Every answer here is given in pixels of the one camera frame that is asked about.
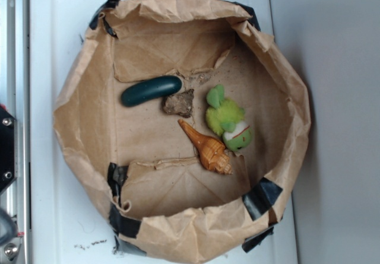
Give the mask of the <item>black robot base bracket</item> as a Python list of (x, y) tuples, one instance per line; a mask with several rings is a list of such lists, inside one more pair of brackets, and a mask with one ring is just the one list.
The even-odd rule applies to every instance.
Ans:
[(17, 178), (16, 169), (16, 125), (5, 105), (1, 104), (1, 194), (3, 194)]

